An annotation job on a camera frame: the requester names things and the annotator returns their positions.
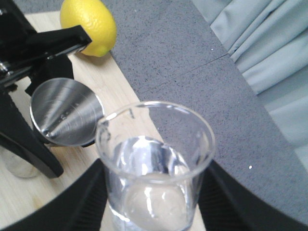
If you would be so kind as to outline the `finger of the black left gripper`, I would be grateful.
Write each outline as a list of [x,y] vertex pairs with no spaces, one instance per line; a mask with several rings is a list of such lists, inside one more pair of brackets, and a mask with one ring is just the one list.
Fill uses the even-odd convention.
[[52,179],[64,172],[60,162],[34,135],[8,92],[0,90],[0,144]]
[[30,117],[47,144],[84,146],[94,143],[94,92],[74,79],[66,55],[47,60],[30,76]]

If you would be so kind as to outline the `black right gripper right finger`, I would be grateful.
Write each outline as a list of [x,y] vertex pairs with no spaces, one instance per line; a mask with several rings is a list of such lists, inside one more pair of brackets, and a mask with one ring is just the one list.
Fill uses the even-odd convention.
[[306,231],[307,225],[268,205],[212,161],[198,200],[208,231]]

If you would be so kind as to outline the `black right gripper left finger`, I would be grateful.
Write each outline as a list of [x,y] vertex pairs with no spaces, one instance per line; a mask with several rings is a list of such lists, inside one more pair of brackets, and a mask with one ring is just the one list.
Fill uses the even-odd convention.
[[4,231],[99,231],[107,202],[100,159],[55,199]]

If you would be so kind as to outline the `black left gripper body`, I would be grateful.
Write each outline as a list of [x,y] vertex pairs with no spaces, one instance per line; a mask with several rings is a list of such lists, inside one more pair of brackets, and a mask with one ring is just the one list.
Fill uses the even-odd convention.
[[80,26],[37,32],[12,0],[0,2],[0,87],[15,91],[47,60],[82,51],[91,39]]

